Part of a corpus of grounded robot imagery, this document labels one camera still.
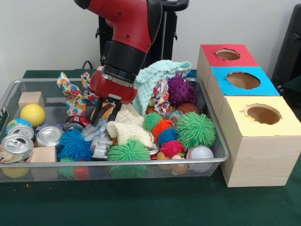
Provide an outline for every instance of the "metal basket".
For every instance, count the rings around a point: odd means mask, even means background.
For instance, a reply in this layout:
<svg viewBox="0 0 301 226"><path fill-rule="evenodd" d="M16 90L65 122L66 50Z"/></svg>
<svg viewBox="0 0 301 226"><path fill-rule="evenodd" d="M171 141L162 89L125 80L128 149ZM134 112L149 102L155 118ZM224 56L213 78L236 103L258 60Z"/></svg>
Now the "metal basket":
<svg viewBox="0 0 301 226"><path fill-rule="evenodd" d="M196 79L187 79L196 89L197 106L203 109L216 125L217 139L211 147L213 159L161 160L161 161L92 161L92 162L54 162L54 163L12 163L0 164L0 182L99 180L119 178L172 178L172 177L209 177L219 164L227 160L229 150L220 125L204 85ZM81 87L81 79L70 79ZM18 101L22 92L41 91L45 103L45 123L64 124L67 108L62 90L56 79L21 79L10 84L0 102L0 140L5 137L7 123L20 116ZM93 110L87 106L88 114ZM171 167L186 164L184 175L175 176Z"/></svg>

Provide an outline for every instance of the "cable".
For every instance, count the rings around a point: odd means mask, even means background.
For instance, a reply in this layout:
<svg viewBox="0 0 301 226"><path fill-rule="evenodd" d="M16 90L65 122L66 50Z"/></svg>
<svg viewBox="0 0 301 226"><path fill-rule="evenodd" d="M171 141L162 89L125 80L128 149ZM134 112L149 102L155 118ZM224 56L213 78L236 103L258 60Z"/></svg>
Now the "cable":
<svg viewBox="0 0 301 226"><path fill-rule="evenodd" d="M90 68L91 68L91 69L93 69L93 66L92 66L91 62L90 62L90 61L88 61L88 60L86 60L86 61L84 62L84 64L83 64L83 66L82 66L82 68L81 68L81 69L85 69L85 67L86 67L86 64L89 64Z"/></svg>

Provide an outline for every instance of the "green table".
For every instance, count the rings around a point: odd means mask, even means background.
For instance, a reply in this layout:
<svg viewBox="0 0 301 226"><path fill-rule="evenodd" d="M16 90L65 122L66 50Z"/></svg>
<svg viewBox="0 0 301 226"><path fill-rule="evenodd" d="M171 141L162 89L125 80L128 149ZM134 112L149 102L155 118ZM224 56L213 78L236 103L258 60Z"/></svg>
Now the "green table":
<svg viewBox="0 0 301 226"><path fill-rule="evenodd" d="M83 70L64 72L71 78ZM24 77L59 73L27 71ZM301 224L300 159L285 187L227 188L218 169L210 178L14 183L0 189L1 225Z"/></svg>

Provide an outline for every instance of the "mint green towel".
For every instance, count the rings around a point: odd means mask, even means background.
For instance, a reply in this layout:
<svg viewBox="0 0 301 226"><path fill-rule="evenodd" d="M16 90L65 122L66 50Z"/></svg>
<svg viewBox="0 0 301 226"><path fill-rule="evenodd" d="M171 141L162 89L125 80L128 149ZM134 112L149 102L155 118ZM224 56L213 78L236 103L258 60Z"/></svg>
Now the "mint green towel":
<svg viewBox="0 0 301 226"><path fill-rule="evenodd" d="M137 96L133 100L133 106L137 112L145 116L145 111L158 81L165 77L173 78L176 71L183 71L183 77L185 77L191 71L191 63L161 60L139 72L135 81L135 85L138 87Z"/></svg>

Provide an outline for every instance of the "cardboard box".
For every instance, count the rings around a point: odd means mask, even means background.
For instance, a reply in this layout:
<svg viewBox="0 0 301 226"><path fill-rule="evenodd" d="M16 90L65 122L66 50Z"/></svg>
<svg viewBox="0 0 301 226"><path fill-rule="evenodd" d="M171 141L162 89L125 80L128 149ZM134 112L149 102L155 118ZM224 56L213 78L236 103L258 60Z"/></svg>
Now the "cardboard box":
<svg viewBox="0 0 301 226"><path fill-rule="evenodd" d="M225 97L220 126L228 187L284 186L301 152L301 124L282 97Z"/></svg>
<svg viewBox="0 0 301 226"><path fill-rule="evenodd" d="M207 93L219 119L224 96L279 96L260 67L211 67Z"/></svg>
<svg viewBox="0 0 301 226"><path fill-rule="evenodd" d="M198 56L197 78L207 88L211 67L258 67L245 45L201 45Z"/></svg>
<svg viewBox="0 0 301 226"><path fill-rule="evenodd" d="M30 159L30 163L56 161L55 146L35 147ZM57 167L32 167L31 173L34 181L47 181L58 177Z"/></svg>
<svg viewBox="0 0 301 226"><path fill-rule="evenodd" d="M23 92L18 103L20 110L29 104L38 104L43 108L45 107L42 92Z"/></svg>

